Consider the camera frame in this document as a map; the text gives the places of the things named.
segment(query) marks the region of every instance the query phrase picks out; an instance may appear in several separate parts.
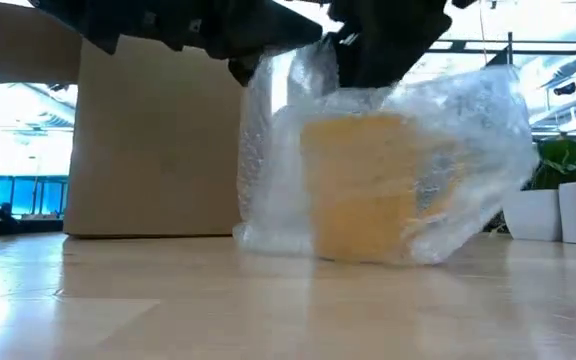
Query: bubble wrap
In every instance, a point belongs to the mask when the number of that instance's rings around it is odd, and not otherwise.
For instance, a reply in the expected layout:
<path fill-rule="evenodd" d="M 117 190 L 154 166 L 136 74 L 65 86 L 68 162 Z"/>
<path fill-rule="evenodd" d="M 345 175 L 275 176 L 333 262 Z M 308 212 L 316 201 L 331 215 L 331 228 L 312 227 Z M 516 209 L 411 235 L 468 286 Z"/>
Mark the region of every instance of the bubble wrap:
<path fill-rule="evenodd" d="M 331 54 L 325 43 L 298 50 L 288 94 L 302 92 L 274 115 L 266 105 L 244 117 L 245 222 L 235 237 L 243 249 L 274 255 L 444 261 L 538 162 L 515 72 L 335 89 L 321 86 L 336 83 L 335 62 L 322 61 Z M 268 92 L 249 96 L 263 102 Z"/>

